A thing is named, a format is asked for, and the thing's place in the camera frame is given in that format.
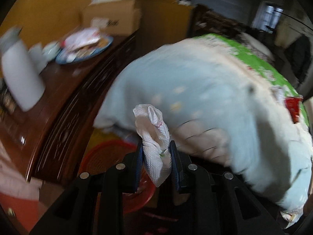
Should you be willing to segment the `cartoon print bed quilt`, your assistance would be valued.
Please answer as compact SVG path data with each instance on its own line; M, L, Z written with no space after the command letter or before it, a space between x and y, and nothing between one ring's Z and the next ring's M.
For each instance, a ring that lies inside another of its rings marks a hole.
M164 45L117 76L94 127L136 131L139 108L153 106L177 148L230 167L296 224L312 194L312 136L298 93L269 63L236 41L207 34Z

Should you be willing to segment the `red plastic trash basket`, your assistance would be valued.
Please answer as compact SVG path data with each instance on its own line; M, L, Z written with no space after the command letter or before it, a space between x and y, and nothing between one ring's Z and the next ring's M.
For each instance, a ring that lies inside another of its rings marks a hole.
M124 156L135 152L137 146L120 139L102 142L92 148L83 158L78 173L88 172L91 175L106 172L110 167L122 162ZM155 185L142 168L139 187L134 194L123 194L123 213L135 212L152 198L156 190Z

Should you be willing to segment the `blue snack plate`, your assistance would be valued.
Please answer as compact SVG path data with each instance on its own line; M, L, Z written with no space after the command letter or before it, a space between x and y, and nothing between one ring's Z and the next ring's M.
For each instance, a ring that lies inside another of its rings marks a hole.
M88 60L101 54L107 48L109 48L113 43L113 37L102 34L100 42L96 45L83 47L77 51L69 52L62 49L60 53L56 56L55 62L59 65L73 64L81 61Z

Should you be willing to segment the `white lidded ceramic bowl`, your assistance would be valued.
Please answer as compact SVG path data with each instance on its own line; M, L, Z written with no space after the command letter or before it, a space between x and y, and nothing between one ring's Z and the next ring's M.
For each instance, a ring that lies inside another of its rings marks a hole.
M58 41L52 41L48 43L42 50L42 54L47 62L54 60L59 52L60 52L60 43Z

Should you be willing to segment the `white thermos jug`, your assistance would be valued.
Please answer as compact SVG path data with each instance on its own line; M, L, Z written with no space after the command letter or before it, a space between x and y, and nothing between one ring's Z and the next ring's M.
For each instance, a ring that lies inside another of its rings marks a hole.
M21 28L12 27L1 36L1 65L4 80L23 112L32 109L45 92L45 84L19 37Z

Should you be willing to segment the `brown cardboard box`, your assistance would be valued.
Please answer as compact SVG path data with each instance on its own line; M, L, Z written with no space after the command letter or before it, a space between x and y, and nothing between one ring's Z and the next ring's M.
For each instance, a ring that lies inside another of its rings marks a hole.
M139 29L141 16L141 3L137 0L94 3L82 10L81 25L112 35L130 36Z

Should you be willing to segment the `dark wooden side table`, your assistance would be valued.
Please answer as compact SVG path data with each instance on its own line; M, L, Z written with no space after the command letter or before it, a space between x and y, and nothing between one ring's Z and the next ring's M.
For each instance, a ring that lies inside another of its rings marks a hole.
M136 34L115 36L101 54L75 64L50 63L45 92L29 111L1 116L1 142L25 178L67 185L78 169L93 122L117 75L131 62Z

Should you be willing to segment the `white ceramic mug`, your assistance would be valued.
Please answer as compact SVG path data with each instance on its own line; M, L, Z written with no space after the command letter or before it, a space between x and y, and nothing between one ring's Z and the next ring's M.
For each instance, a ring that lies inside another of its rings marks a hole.
M32 62L38 74L40 74L47 66L48 62L43 54L43 47L41 43L37 43L30 47L28 51Z

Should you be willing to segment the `pink snack package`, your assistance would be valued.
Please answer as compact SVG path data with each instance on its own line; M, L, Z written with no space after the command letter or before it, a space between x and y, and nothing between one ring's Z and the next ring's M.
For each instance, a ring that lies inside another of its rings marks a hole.
M84 28L66 37L63 42L63 48L72 52L86 46L97 44L100 39L101 32L98 28Z

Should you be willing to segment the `floral pillow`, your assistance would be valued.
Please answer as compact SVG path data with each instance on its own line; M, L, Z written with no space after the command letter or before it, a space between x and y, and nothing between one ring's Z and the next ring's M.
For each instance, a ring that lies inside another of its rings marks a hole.
M260 41L252 37L247 33L241 33L239 36L240 43L249 49L254 55L260 59L273 64L275 62L275 57L271 51Z

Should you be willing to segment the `red snack bag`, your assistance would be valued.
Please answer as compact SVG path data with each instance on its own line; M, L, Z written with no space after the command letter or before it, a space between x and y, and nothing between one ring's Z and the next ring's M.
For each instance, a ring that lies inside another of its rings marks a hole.
M303 97L286 97L284 100L285 106L288 109L292 121L294 124L299 122L300 119L300 104L302 103Z

